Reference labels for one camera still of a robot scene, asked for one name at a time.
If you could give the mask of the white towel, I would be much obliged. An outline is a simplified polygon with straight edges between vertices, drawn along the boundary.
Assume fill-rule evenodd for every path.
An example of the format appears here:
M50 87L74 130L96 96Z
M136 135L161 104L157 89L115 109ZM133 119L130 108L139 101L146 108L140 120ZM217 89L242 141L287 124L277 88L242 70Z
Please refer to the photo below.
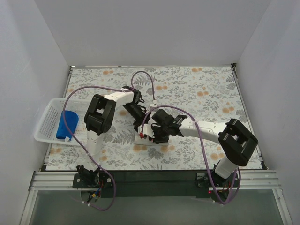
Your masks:
M142 139L142 138L140 138L139 135L135 135L134 144L135 145L146 145L146 146L167 146L167 145L169 145L169 142L163 142L163 143L156 144L156 143L148 140L148 138Z

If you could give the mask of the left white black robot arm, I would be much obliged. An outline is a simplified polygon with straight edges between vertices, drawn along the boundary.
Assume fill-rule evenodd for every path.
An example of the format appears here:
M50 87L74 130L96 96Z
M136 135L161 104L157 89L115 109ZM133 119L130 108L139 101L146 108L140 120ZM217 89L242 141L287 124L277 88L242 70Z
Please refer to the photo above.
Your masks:
M104 135L113 124L115 110L122 106L134 118L134 130L138 127L146 115L146 108L139 103L144 102L139 90L124 86L120 92L101 96L93 96L87 112L84 116L84 123L87 130L87 142L83 145L85 152L90 158L90 162L76 167L81 181L89 187L94 187L99 183L97 178L98 166L93 162L104 140Z

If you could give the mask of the blue microfiber towel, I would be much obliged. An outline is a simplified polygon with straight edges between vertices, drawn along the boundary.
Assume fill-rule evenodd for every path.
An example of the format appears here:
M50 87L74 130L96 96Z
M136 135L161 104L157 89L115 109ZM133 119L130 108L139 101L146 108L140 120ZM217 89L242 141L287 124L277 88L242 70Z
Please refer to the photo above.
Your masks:
M65 118L63 118L63 112L61 112L56 138L59 140L65 140L68 137L69 140L71 140L73 137L71 133L75 133L79 117L75 112L67 110L65 110L64 115Z

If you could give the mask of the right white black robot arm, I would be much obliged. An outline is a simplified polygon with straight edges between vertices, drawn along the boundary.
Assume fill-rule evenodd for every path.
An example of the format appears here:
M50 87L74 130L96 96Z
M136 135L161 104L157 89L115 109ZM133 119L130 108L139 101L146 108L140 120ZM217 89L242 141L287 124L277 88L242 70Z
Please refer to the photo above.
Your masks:
M170 136L198 137L198 131L202 139L220 144L225 156L211 173L217 184L227 181L239 166L246 166L258 145L257 138L238 119L227 123L195 122L186 115L173 117L163 109L156 111L152 119L152 141L156 144L168 142Z

